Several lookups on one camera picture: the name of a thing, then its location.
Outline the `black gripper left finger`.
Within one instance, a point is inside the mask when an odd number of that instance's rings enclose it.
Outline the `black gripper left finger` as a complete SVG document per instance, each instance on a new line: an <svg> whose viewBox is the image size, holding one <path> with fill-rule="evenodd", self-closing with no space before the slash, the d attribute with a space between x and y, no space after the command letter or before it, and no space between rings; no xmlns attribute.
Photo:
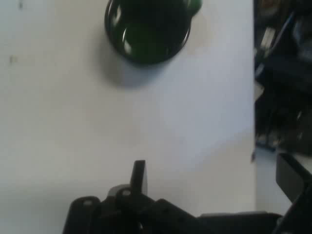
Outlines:
<svg viewBox="0 0 312 234"><path fill-rule="evenodd" d="M104 200L75 199L64 234L201 234L200 221L165 199L147 196L146 162L134 162L129 184L112 189Z"/></svg>

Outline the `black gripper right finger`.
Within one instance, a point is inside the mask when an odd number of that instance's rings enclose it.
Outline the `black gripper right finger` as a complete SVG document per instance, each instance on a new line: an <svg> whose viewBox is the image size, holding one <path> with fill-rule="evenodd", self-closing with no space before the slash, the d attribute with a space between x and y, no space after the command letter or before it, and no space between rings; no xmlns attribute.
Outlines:
<svg viewBox="0 0 312 234"><path fill-rule="evenodd" d="M280 153L276 162L276 182L292 203L278 221L275 234L312 232L312 174L292 155Z"/></svg>

